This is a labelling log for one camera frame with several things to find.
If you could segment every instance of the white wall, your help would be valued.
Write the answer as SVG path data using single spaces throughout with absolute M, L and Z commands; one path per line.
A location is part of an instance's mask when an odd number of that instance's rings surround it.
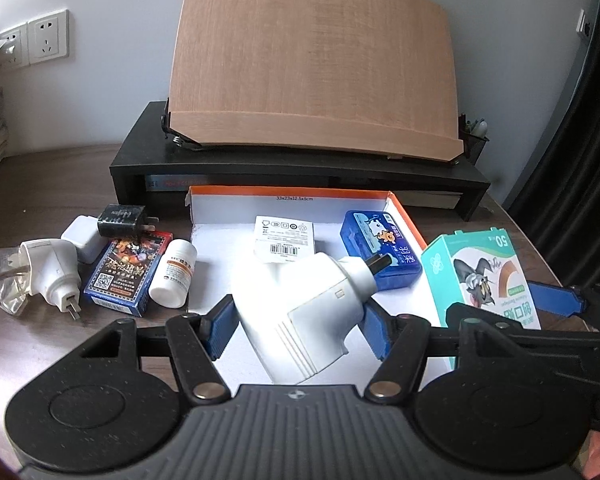
M 449 15 L 459 110 L 484 116 L 478 166 L 503 200 L 544 130 L 597 0 L 433 0 Z M 70 56 L 3 76 L 11 152 L 122 140 L 167 97 L 182 0 L 0 0 L 0 29 L 71 12 Z

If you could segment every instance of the cardboard box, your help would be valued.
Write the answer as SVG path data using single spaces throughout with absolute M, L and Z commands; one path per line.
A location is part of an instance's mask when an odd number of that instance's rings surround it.
M 245 251 L 253 251 L 256 216 L 312 222 L 315 251 L 339 259 L 347 256 L 340 238 L 345 213 L 350 210 L 386 211 L 417 258 L 426 247 L 407 212 L 395 195 L 387 191 L 192 186 L 187 201 L 192 221 L 191 241 L 198 250 L 188 309 L 197 314 L 206 314 L 225 294 L 231 293 L 230 277 L 236 260 Z M 390 314 L 415 314 L 426 318 L 433 326 L 440 326 L 424 273 L 411 286 L 378 292 L 374 299 Z M 357 327 L 347 336 L 345 346 L 349 354 L 303 384 L 355 384 L 362 392 L 378 370 L 380 361 Z M 271 383 L 241 326 L 214 365 L 233 393 L 240 384 Z M 450 370 L 449 359 L 429 359 L 423 384 Z
M 504 229 L 440 235 L 422 253 L 422 265 L 445 326 L 445 312 L 465 303 L 540 330 L 522 266 Z

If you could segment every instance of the wooden board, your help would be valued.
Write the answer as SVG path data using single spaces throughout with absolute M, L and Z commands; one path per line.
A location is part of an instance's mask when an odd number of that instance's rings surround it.
M 202 143 L 462 153 L 446 14 L 427 0 L 184 0 L 170 111 Z

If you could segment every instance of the wall outlet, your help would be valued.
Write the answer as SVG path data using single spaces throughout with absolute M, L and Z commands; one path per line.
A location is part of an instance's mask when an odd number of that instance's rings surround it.
M 67 15 L 66 9 L 59 10 L 27 23 L 31 64 L 69 54 Z
M 29 65 L 26 23 L 0 32 L 0 40 L 7 40 L 0 49 L 1 72 Z
M 587 13 L 584 9 L 580 9 L 580 15 L 578 17 L 578 25 L 576 25 L 576 32 L 581 39 L 589 41 L 592 33 L 591 20 L 587 17 Z

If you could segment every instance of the white power adapter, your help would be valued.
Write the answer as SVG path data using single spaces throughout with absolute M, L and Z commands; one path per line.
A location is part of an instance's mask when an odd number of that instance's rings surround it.
M 78 261 L 92 264 L 107 245 L 108 240 L 98 232 L 98 219 L 93 216 L 80 215 L 60 237 L 75 246 Z
M 274 384 L 298 384 L 347 353 L 344 339 L 378 291 L 374 274 L 386 254 L 365 261 L 324 253 L 285 264 L 250 255 L 232 275 L 240 322 Z
M 42 238 L 20 244 L 20 260 L 29 266 L 26 291 L 42 294 L 48 304 L 79 319 L 80 275 L 75 246 L 67 240 Z

